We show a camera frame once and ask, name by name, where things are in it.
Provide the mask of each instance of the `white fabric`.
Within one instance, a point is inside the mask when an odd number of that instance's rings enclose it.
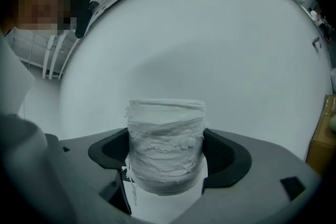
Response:
[[[128,174],[134,182],[162,196],[193,187],[202,170],[205,103],[131,100],[127,117],[131,167]]]
[[[34,81],[0,30],[0,113],[17,114]]]

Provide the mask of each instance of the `cardboard box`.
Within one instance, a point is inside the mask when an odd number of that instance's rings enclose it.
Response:
[[[329,122],[336,114],[336,95],[326,95],[320,121],[310,141],[307,164],[323,176],[336,150],[336,133]]]

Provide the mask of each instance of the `white backdrop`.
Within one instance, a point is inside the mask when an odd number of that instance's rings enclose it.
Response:
[[[67,137],[126,126],[129,99],[206,102],[214,129],[304,158],[331,70],[292,0],[124,0],[80,45],[61,85]]]

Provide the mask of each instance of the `white cylindrical object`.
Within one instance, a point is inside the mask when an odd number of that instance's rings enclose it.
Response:
[[[54,44],[55,37],[56,37],[56,36],[51,36],[51,37],[49,38],[49,40],[48,40],[48,44],[47,44],[47,49],[48,49],[48,50],[51,50],[51,47],[52,47],[53,44]]]
[[[60,36],[60,38],[59,38],[59,40],[58,40],[58,42],[57,42],[56,48],[55,48],[55,53],[59,53],[59,51],[61,50],[61,47],[62,47],[62,45],[63,45],[63,42],[64,42],[64,40],[66,39],[68,33],[69,33],[69,30],[65,30],[65,31],[61,34],[61,36]]]
[[[43,69],[42,69],[42,78],[44,79],[46,78],[49,54],[50,54],[50,50],[47,49],[46,53],[44,54]]]
[[[129,174],[142,189],[161,196],[195,186],[202,170],[205,103],[131,100]]]

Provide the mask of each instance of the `white curved wall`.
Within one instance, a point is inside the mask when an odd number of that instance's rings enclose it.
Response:
[[[214,129],[304,158],[325,94],[325,44],[292,0],[124,0],[90,32],[61,86],[69,138],[126,126],[130,98],[206,102]]]
[[[18,115],[37,124],[44,133],[56,135],[58,139],[67,139],[60,124],[58,79],[43,79],[42,68],[30,66],[28,71],[35,81],[28,91]]]

